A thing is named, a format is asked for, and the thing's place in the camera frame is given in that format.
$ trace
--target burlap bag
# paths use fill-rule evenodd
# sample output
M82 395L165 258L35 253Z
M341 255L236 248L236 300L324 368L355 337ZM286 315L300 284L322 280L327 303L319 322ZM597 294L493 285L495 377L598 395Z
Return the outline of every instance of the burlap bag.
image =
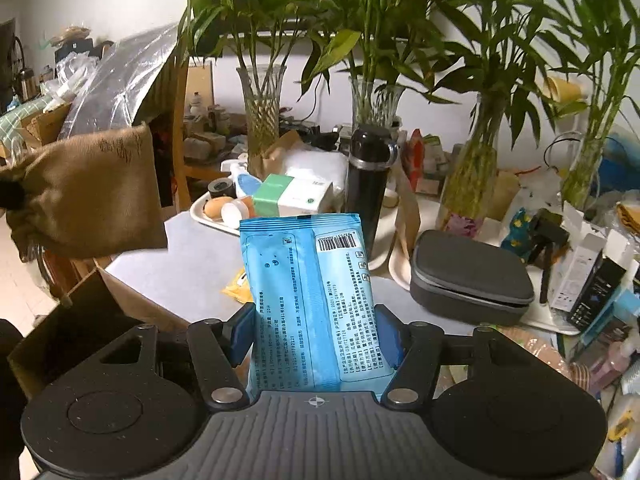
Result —
M48 144L2 168L0 180L25 192L6 213L23 258L30 243L77 259L167 247L146 125Z

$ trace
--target product box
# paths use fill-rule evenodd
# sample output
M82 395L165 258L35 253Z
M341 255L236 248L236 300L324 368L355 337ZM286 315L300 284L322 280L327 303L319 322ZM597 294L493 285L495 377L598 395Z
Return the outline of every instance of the product box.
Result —
M424 159L422 170L425 173L447 173L447 156L442 149L440 137L427 135L422 138Z
M331 209L333 184L270 174L254 194L258 216L298 216L327 213Z
M625 269L609 258L594 266L580 297L567 316L567 321L580 330L587 328L613 295Z
M568 249L551 268L549 306L570 312L606 244L604 235L582 219L567 202L561 227L569 233Z
M185 330L188 322L95 269L9 354L28 399L133 326Z
M619 290L580 336L580 341L567 355L569 361L591 367L606 355L609 345L624 341L632 328L638 327L640 299L630 290Z
M598 258L567 318L572 325L581 330L587 328L609 303L623 276L626 275L626 283L631 283L638 270L634 255L635 247L624 235L609 231L602 257Z

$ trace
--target brown paper bag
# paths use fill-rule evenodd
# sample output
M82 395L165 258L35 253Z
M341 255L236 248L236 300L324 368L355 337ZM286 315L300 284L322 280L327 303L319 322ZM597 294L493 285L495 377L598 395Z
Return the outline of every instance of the brown paper bag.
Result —
M271 173L279 174L282 170L282 161L285 154L297 143L302 142L296 130L289 130L286 134L276 140L271 147L260 157L255 155L252 158L254 168L259 168L260 180L264 180Z
M76 259L167 247L146 124L48 144L0 180L26 195L6 213L23 258L31 243Z
M396 180L396 192L400 197L398 215L396 216L396 232L404 256L411 261L415 241L420 230L420 208L400 160L396 160L391 167L391 172Z

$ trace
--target black thermos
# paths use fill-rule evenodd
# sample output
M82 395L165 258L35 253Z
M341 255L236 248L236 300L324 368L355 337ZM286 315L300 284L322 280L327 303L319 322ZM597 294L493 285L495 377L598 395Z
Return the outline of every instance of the black thermos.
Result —
M369 259L385 196L386 176L397 157L398 146L382 126L361 124L351 136L344 210L360 215Z

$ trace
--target glass vase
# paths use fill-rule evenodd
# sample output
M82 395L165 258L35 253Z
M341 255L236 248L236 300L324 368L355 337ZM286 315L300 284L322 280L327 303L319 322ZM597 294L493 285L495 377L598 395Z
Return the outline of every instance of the glass vase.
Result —
M565 201L575 207L578 211L584 211L587 199L591 193L591 184L595 176L600 161L602 160L602 150L607 136L596 137L595 139L582 138L578 155L574 158L569 173L562 182L560 194L562 202Z
M476 122L454 171L445 184L436 228L474 238L488 212L497 174L498 130L506 101L485 94L476 105Z
M248 171L262 178L262 156L280 136L280 91L284 65L238 68L249 147Z
M349 80L353 100L353 129L359 124L391 128L404 87L380 79L367 81L362 76L350 77Z

